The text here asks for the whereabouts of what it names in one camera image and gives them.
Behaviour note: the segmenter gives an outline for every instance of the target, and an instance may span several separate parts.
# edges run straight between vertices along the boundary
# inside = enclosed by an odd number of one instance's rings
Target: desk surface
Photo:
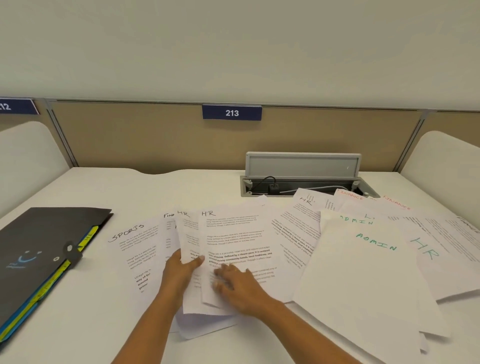
[[[200,208],[240,203],[237,170],[179,170],[146,175],[129,169],[73,168],[0,219],[0,229],[33,206],[95,206],[115,215],[86,249],[83,259],[62,279],[13,340],[0,352],[9,364],[108,364],[136,324],[132,304],[109,261],[108,237],[132,221],[181,206]],[[398,173],[361,172],[380,195],[389,195],[413,208],[446,210]],[[288,198],[272,198],[283,205]],[[379,363],[297,305],[290,307],[316,329],[363,363]],[[426,363],[477,363],[480,357],[480,297],[440,305],[453,331],[451,340],[428,337]],[[245,318],[234,327],[192,340],[170,334],[163,363],[293,363],[276,337],[261,323]]]

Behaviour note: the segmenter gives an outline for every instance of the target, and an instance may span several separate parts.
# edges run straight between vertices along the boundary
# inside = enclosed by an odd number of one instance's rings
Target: folder
[[[33,207],[0,230],[0,343],[76,264],[110,212],[92,207]]]

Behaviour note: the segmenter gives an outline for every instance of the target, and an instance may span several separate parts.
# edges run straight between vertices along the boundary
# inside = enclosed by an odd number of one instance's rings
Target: yellow tab
[[[92,240],[92,237],[95,235],[95,233],[98,230],[98,226],[94,226],[91,228],[91,230],[88,232],[88,234],[84,237],[84,239],[78,244],[78,250],[81,252],[88,242]],[[38,292],[35,294],[35,296],[32,297],[30,302],[28,303],[27,306],[18,314],[18,316],[2,331],[0,334],[0,342],[3,340],[3,338],[9,333],[9,331],[15,327],[18,321],[32,308],[32,306],[38,302],[45,294],[49,291],[50,288],[52,288],[53,284],[55,281],[62,275],[62,273],[69,267],[70,261],[65,260],[63,264],[57,269],[57,271],[53,274],[53,276],[50,277],[50,279],[44,283],[44,285],[38,290]]]

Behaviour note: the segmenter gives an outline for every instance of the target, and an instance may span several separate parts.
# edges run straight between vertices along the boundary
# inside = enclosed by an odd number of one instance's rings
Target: white cable
[[[345,188],[343,186],[323,186],[323,187],[309,187],[309,188],[305,188],[305,190],[322,190],[324,188],[341,188],[343,190],[347,190],[348,191],[348,188]],[[287,194],[288,192],[295,192],[298,188],[296,188],[295,190],[288,190],[288,191],[281,191],[280,193],[281,194]]]

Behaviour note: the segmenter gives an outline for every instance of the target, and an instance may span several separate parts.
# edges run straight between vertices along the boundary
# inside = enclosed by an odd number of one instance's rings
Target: forearm
[[[258,318],[273,331],[296,364],[360,364],[280,301],[269,302]]]
[[[160,292],[144,312],[112,364],[159,364],[173,317],[173,300]]]

